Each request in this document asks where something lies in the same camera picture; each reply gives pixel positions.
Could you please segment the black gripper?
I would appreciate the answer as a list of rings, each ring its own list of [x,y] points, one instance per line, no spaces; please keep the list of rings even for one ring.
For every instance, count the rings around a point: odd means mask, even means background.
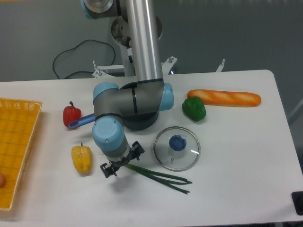
[[[109,162],[100,165],[100,169],[105,178],[109,178],[110,176],[117,176],[116,172],[118,171],[118,167],[128,164],[130,160],[133,159],[140,160],[140,155],[143,153],[143,147],[138,141],[135,141],[132,144],[131,149],[126,150],[122,155],[118,157],[108,157]]]

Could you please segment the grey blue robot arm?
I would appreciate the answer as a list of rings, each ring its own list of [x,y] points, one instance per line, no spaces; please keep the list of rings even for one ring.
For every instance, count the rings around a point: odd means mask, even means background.
[[[163,81],[152,1],[83,0],[81,5],[89,18],[124,16],[130,32],[137,84],[120,89],[115,83],[104,82],[93,90],[95,122],[92,136],[108,159],[100,168],[105,177],[110,177],[144,152],[138,142],[129,145],[124,118],[149,114],[155,121],[158,112],[173,107],[174,95],[171,84]]]

